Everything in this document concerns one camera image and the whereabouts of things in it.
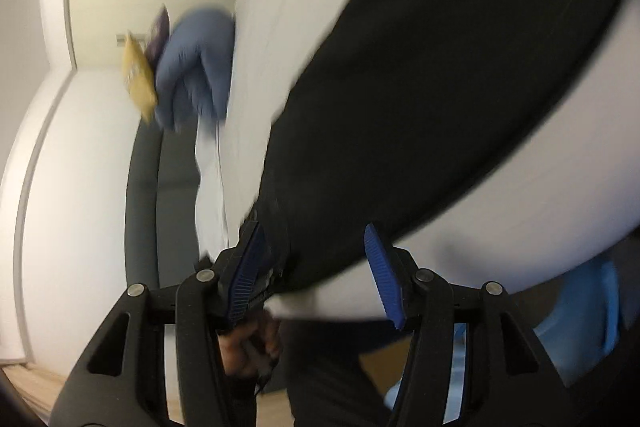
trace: finger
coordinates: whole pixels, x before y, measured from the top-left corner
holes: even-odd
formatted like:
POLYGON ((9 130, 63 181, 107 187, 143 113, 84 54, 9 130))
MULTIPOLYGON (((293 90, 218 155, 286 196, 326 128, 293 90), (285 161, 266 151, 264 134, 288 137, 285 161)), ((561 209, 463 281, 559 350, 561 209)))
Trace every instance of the finger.
POLYGON ((280 338, 276 337, 270 342, 264 344, 264 350, 272 359, 277 359, 282 352, 282 343, 280 338))
POLYGON ((260 331, 260 336, 264 336, 264 328, 271 320, 271 314, 267 310, 258 310, 252 316, 256 321, 258 321, 258 328, 260 331))
POLYGON ((247 357, 246 362, 242 366, 242 368, 236 373, 240 378, 248 378, 252 377, 258 372, 255 364, 247 357))
POLYGON ((239 346, 229 348, 221 347, 220 355, 222 357, 222 365, 227 375, 241 373, 249 364, 246 353, 239 346))
POLYGON ((258 322, 250 321, 238 324, 233 330, 224 335, 220 335, 220 343, 224 346, 237 346, 240 342, 247 340, 258 330, 258 322))
POLYGON ((271 319, 264 325, 264 329, 261 331, 262 341, 265 344, 272 343, 278 338, 278 330, 280 328, 280 322, 271 319))

